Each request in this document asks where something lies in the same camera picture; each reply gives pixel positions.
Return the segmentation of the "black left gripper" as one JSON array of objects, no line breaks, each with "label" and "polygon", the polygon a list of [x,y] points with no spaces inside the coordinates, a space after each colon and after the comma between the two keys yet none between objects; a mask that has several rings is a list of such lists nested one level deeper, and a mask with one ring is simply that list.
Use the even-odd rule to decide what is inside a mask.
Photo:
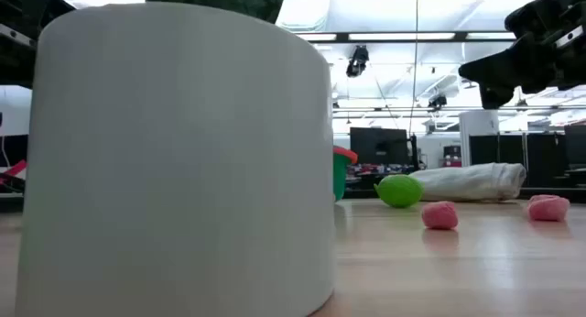
[{"label": "black left gripper", "polygon": [[31,88],[41,31],[75,7],[65,0],[1,0],[1,84]]}]

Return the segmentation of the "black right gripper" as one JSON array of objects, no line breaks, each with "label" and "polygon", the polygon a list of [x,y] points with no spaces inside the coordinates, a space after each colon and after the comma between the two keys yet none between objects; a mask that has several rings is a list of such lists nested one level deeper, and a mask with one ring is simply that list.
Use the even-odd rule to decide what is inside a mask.
[{"label": "black right gripper", "polygon": [[509,103],[516,88],[539,93],[585,83],[585,0],[534,0],[505,18],[516,42],[460,66],[462,78],[479,85],[483,109]]}]

